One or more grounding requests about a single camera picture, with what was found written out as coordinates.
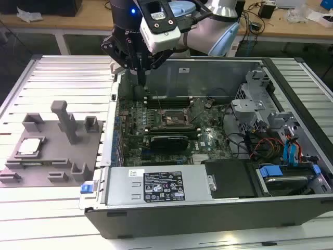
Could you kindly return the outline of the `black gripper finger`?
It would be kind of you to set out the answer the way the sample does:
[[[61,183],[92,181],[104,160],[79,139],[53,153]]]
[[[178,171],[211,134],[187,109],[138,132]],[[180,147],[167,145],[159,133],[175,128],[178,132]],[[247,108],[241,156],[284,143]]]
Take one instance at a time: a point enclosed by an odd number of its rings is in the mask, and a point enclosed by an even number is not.
[[[133,39],[130,36],[120,39],[115,36],[108,36],[102,42],[101,49],[121,67],[136,74],[137,84],[142,85],[142,67]]]
[[[172,49],[152,54],[147,49],[142,52],[142,86],[146,84],[146,73],[159,68],[171,55]]]

